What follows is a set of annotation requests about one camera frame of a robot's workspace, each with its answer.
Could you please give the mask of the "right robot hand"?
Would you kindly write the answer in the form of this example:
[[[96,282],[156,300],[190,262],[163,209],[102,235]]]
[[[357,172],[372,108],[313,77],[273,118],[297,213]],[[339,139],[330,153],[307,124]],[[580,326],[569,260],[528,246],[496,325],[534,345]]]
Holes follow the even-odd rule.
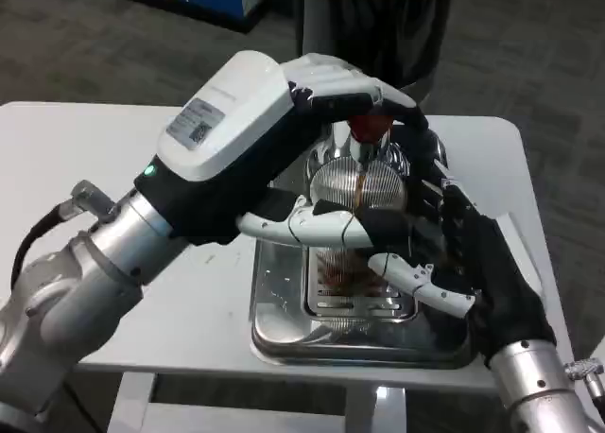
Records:
[[[439,222],[447,258],[442,283],[462,282],[479,296],[465,310],[477,350],[487,360],[517,342],[557,343],[532,276],[522,262],[525,245],[504,219],[482,214],[447,168],[437,134],[399,124],[392,140],[410,159],[413,211]]]

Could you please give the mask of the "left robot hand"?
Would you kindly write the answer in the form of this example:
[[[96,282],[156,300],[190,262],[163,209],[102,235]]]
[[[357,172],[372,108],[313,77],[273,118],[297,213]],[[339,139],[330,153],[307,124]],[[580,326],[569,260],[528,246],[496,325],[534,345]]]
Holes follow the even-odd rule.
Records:
[[[278,62],[240,51],[166,122],[134,185],[174,236],[195,246],[228,244],[237,219],[325,126],[361,116],[418,133],[429,128],[409,95],[340,58],[310,53]]]

